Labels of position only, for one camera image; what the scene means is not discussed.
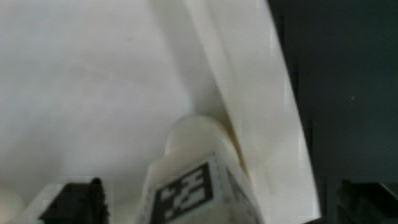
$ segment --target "black object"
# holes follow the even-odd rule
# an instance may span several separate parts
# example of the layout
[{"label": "black object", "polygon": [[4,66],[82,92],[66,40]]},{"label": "black object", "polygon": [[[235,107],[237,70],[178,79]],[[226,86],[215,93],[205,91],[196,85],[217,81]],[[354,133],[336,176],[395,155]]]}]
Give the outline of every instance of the black object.
[{"label": "black object", "polygon": [[39,217],[47,224],[109,224],[109,207],[102,180],[71,183],[57,195]]},{"label": "black object", "polygon": [[343,181],[338,220],[340,224],[398,224],[398,199],[388,185]]}]

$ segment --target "dark background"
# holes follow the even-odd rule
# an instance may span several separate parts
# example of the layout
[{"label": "dark background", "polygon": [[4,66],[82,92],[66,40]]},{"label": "dark background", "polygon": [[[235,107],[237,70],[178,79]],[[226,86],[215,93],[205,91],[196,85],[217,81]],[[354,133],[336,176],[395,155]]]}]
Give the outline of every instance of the dark background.
[{"label": "dark background", "polygon": [[269,0],[324,219],[342,179],[398,182],[398,0]]}]

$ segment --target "white surface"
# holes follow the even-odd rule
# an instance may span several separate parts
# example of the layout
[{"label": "white surface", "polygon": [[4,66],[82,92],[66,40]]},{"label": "white surface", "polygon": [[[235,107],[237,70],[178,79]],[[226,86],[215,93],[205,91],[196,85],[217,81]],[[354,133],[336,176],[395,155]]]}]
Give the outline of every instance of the white surface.
[{"label": "white surface", "polygon": [[222,117],[155,14],[148,0],[0,1],[0,182],[27,201],[59,177],[100,176],[128,204],[175,122]]},{"label": "white surface", "polygon": [[[295,207],[315,201],[308,198],[313,190],[310,195],[292,191],[301,184],[313,186],[311,171],[272,23],[256,22],[270,19],[269,11],[254,14],[262,32],[247,26],[247,35],[260,35],[251,40],[254,44],[246,49],[246,42],[237,42],[231,52],[251,52],[262,38],[272,37],[270,42],[267,47],[260,45],[260,55],[246,58],[246,54],[237,54],[233,63],[246,59],[247,64],[238,63],[222,77],[224,62],[219,61],[221,68],[214,60],[208,64],[212,54],[205,54],[201,45],[208,53],[210,42],[199,41],[182,3],[182,0],[0,1],[0,182],[31,201],[61,177],[100,176],[114,185],[118,223],[130,223],[123,211],[139,198],[146,168],[164,155],[175,122],[192,113],[228,121],[212,70],[242,147],[270,149],[258,160],[254,156],[249,158],[254,167],[265,159],[260,170],[272,180],[267,188],[272,195],[270,191],[263,194],[272,196],[267,201],[274,204],[272,217],[290,211],[278,198],[299,195],[299,200],[290,200]],[[230,46],[235,37],[246,38],[231,34]],[[230,79],[244,75],[258,62],[251,78]],[[295,212],[306,216],[302,219],[313,217],[308,207]]]},{"label": "white surface", "polygon": [[320,217],[283,51],[265,1],[185,0],[221,87],[265,222]]},{"label": "white surface", "polygon": [[25,202],[18,193],[0,186],[0,224],[6,224],[20,215]]}]

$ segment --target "white object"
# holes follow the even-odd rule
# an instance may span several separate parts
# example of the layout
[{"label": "white object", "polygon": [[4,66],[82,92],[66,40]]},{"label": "white object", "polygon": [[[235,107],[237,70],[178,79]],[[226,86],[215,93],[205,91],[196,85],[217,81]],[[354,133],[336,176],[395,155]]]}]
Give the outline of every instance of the white object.
[{"label": "white object", "polygon": [[320,217],[313,170],[267,1],[185,0],[269,224]]},{"label": "white object", "polygon": [[25,209],[25,202],[18,193],[0,187],[0,224],[6,224],[20,215]]},{"label": "white object", "polygon": [[262,224],[251,181],[219,122],[185,118],[151,164],[141,224]]}]

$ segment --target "white wall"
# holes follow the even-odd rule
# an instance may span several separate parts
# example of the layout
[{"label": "white wall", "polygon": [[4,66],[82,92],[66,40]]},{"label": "white wall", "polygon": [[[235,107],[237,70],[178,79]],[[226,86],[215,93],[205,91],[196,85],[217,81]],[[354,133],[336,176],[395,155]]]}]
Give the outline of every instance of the white wall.
[{"label": "white wall", "polygon": [[135,197],[176,120],[222,117],[205,56],[176,62],[153,6],[0,1],[0,183],[27,200],[61,176],[100,176],[118,201]]}]

